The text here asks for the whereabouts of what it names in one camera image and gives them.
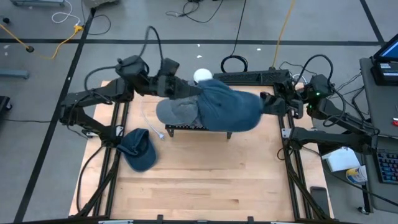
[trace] gray floor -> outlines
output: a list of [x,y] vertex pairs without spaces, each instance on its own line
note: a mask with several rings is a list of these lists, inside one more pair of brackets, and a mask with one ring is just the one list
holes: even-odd
[[[73,13],[81,17],[80,0],[71,0]],[[96,15],[106,14],[112,20],[112,29],[105,35],[89,35],[88,39],[133,39],[144,36],[146,26],[152,25],[159,31],[162,39],[234,39],[238,29],[243,0],[226,0],[214,19],[207,24],[197,24],[186,18],[167,17],[165,11],[180,11],[184,0],[164,1],[127,1],[117,6],[110,5],[97,10]],[[369,8],[385,40],[397,32],[398,15],[395,0],[367,0]],[[208,18],[218,2],[205,0],[195,14],[199,19]],[[250,0],[246,6],[239,38],[246,40],[276,40],[290,1]],[[73,32],[76,20],[69,18],[63,24],[54,24],[51,15],[57,11],[68,11],[57,6],[28,5],[15,7],[9,1],[0,2],[0,15],[10,17],[10,30],[26,39],[64,39]],[[106,21],[100,18],[93,22],[91,32],[100,32]],[[0,39],[9,38],[0,30]],[[377,41],[371,25],[359,0],[301,0],[296,2],[284,40],[332,40],[332,41]],[[32,44],[41,54],[51,55],[56,44]],[[34,54],[28,54],[19,44],[0,44],[0,67],[26,69],[30,79],[15,80],[0,78],[0,95],[12,98],[13,110],[10,119],[37,119],[49,121],[53,115],[61,88],[75,54],[77,44],[65,44],[53,61],[42,60]],[[233,45],[169,44],[163,45],[165,57],[178,61],[181,66],[177,75],[191,78],[198,68],[208,68],[220,72],[222,58],[229,55]],[[304,64],[314,54],[326,54],[335,65],[332,81],[337,85],[346,82],[359,73],[359,59],[369,57],[378,46],[305,46],[282,45],[277,65],[283,61]],[[85,44],[78,62],[70,92],[83,89],[84,76],[94,68],[114,65],[116,58],[138,54],[140,45]],[[249,61],[250,70],[267,69],[273,59],[274,45],[238,45],[236,54]],[[159,67],[159,54],[156,45],[150,45],[144,55],[151,73]],[[285,65],[293,73],[299,68]],[[228,71],[240,71],[241,65],[227,62]],[[321,59],[310,64],[308,69],[317,73],[328,73],[328,65]],[[90,86],[98,86],[102,80],[115,78],[113,71],[100,72],[92,77]],[[341,92],[358,88],[362,79],[358,78]],[[339,99],[334,99],[341,106]],[[363,111],[367,111],[364,94],[358,102]],[[314,125],[322,129],[322,123]],[[49,124],[2,122],[0,128],[0,223],[12,222],[27,182],[29,181],[35,160],[40,151]],[[341,132],[340,128],[329,128],[329,132]],[[24,221],[63,218],[68,215],[75,190],[78,171],[83,157],[85,140],[75,133],[57,125],[47,153],[36,188],[27,209]],[[364,216],[356,211],[362,206],[362,193],[344,183],[326,175],[329,193],[335,217],[347,222],[394,223],[398,215],[375,211]]]

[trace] cloth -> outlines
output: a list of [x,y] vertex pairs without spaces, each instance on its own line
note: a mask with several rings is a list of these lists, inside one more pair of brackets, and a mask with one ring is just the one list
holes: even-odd
[[[189,81],[188,84],[196,85],[194,81]],[[197,101],[198,96],[162,100],[156,106],[157,118],[164,124],[202,127]]]
[[198,82],[203,90],[198,96],[202,125],[210,131],[240,132],[257,126],[262,115],[259,96],[232,90],[219,80]]
[[137,172],[149,170],[157,160],[156,150],[147,129],[137,128],[124,136],[116,149],[124,154],[126,162]]

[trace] wooden board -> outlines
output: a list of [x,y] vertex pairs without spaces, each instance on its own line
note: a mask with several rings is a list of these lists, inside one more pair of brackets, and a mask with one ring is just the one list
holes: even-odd
[[[272,93],[272,88],[266,86],[235,86],[234,89]],[[150,124],[166,135],[164,141],[145,122],[140,111],[141,100]],[[176,130],[171,138],[156,117],[155,108],[160,100],[162,98],[136,94],[130,104],[126,132],[147,128],[156,146],[158,161],[151,170],[138,173],[122,157],[111,218],[153,220],[163,214],[165,220],[243,221],[248,216],[257,221],[294,220],[285,164],[276,156],[282,147],[276,116],[263,115],[254,129],[233,133],[230,140],[226,139],[226,133],[207,131]],[[94,119],[109,124],[112,112],[112,106],[98,105]],[[295,124],[312,127],[307,115],[295,120]],[[98,139],[88,141],[83,164],[99,145]],[[315,144],[307,147],[318,150]],[[91,161],[84,173],[82,205],[98,186],[103,153]],[[308,189],[326,187],[320,158],[306,151],[301,155]],[[103,195],[102,212],[107,195],[107,192]],[[70,214],[76,213],[75,198]],[[302,203],[300,206],[304,217]]]

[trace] white ball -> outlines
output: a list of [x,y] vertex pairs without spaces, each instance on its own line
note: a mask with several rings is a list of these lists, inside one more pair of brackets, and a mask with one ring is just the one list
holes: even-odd
[[193,74],[193,79],[195,82],[203,81],[203,80],[209,80],[213,78],[213,74],[211,71],[205,68],[198,69],[195,71]]

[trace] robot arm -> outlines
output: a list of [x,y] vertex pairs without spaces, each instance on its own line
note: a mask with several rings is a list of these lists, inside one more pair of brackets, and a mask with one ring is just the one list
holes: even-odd
[[123,137],[124,127],[105,126],[89,117],[84,107],[98,103],[127,103],[133,100],[134,92],[172,100],[200,94],[200,88],[188,85],[187,81],[175,76],[178,67],[177,62],[165,58],[157,75],[148,77],[149,67],[140,57],[134,55],[124,60],[118,59],[115,71],[120,78],[101,88],[69,93],[61,102],[60,122],[67,126],[77,124],[88,138],[98,135],[103,145],[117,146]]
[[334,94],[323,75],[315,75],[302,89],[294,90],[292,80],[276,83],[277,96],[261,93],[263,113],[284,116],[292,113],[300,119],[303,116],[303,104],[307,105],[307,114],[311,118],[329,120],[351,131],[350,134],[330,134],[323,131],[306,130],[300,127],[283,129],[282,137],[292,149],[301,149],[306,143],[318,143],[326,154],[348,146],[362,154],[371,154],[377,148],[377,129],[372,124],[362,121],[349,113],[344,113],[327,99]]

